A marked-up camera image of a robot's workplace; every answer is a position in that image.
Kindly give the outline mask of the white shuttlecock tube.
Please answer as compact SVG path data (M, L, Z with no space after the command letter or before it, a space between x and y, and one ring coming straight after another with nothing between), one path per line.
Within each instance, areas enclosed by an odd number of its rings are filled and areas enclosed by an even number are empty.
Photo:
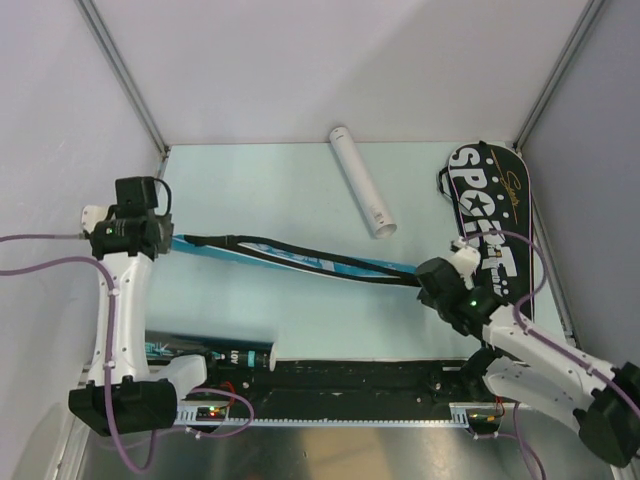
M389 238L396 232L397 224L349 130L344 126L332 129L329 141L371 234L375 239Z

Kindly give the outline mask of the black racket cover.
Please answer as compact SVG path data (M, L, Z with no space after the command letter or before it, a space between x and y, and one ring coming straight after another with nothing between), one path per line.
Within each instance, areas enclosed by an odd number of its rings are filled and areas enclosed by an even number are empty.
M481 255L473 284L514 304L534 289L532 196L524 160L513 150L479 141L458 147L438 174L459 234L482 232L470 244Z

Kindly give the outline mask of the black shuttlecock tube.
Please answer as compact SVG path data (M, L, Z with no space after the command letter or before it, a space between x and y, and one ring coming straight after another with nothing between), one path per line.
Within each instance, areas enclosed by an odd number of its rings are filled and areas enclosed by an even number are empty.
M171 359L202 355L214 359L217 364L230 368L266 369L276 366L272 342L241 339L194 336L147 330L145 352L149 362L169 362Z

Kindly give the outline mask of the blue racket cover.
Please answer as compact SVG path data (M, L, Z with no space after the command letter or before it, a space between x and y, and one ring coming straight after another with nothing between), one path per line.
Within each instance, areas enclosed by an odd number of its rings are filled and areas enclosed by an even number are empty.
M412 265L318 251L251 235L178 234L172 248L240 264L291 270L355 282L417 288Z

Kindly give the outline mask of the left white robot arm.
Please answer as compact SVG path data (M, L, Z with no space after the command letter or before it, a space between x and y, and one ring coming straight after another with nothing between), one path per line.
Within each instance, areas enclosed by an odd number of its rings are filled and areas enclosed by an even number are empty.
M95 349L86 386L68 396L70 411L102 437L169 428L191 391L201 399L221 389L220 372L204 356L174 358L157 372L146 353L146 300L155 260L169 252L171 213L157 213L149 176L115 182L116 201L88 206L82 226L99 267Z

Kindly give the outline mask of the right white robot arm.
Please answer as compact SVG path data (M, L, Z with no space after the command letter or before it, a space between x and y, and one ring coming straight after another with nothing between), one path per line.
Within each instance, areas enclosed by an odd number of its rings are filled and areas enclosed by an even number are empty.
M491 394L524 403L566 425L599 459L625 468L639 451L639 368L616 367L556 343L486 287L465 284L471 263L458 256L421 264L420 301L455 331L485 343L462 376L476 401Z

